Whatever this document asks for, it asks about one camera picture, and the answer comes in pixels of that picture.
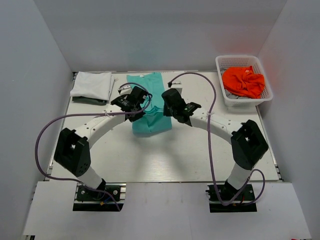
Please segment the teal t shirt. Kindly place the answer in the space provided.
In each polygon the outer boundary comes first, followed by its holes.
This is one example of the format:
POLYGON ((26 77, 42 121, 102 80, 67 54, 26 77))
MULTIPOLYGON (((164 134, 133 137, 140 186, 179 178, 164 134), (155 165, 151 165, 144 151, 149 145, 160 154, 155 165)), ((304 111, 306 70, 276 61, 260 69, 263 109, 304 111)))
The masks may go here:
POLYGON ((135 135, 151 135, 172 129, 172 121, 164 116, 164 100, 162 93, 165 91, 162 74, 152 72, 146 75, 127 75, 128 83, 137 83, 145 87, 152 94, 150 105, 144 110, 145 115, 132 123, 132 132, 135 135))

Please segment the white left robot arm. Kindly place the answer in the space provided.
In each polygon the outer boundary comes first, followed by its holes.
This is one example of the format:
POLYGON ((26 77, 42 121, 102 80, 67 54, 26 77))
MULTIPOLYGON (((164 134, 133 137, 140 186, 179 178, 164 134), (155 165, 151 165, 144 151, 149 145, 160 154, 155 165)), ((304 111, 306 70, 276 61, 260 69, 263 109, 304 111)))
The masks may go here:
POLYGON ((58 137, 53 159, 88 188, 88 193, 99 200, 105 196, 106 181, 91 167, 90 150, 93 145, 114 127, 141 119, 145 112, 142 104, 151 103, 152 94, 134 86, 129 94, 111 101, 107 108, 89 122, 75 128, 64 128, 58 137))

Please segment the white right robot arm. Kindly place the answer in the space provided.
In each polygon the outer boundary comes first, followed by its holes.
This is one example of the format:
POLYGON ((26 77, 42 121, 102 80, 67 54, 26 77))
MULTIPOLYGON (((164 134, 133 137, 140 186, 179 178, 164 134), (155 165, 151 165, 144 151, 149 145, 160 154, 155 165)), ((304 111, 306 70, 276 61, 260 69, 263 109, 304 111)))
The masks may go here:
POLYGON ((193 128, 207 130, 231 145, 233 169, 225 181, 226 195, 236 200, 244 193, 243 185, 269 146, 253 120, 237 122, 217 114, 209 114, 201 105, 186 103, 175 88, 162 93, 164 115, 193 128))

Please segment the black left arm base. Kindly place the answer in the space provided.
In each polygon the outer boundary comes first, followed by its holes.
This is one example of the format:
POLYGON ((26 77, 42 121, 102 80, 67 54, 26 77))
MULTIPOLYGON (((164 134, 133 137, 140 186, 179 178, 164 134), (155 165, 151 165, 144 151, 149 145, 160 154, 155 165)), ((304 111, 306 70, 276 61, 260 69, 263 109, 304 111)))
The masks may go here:
POLYGON ((119 212, 126 197, 125 183, 107 183, 104 192, 96 192, 78 184, 72 210, 74 212, 119 212))

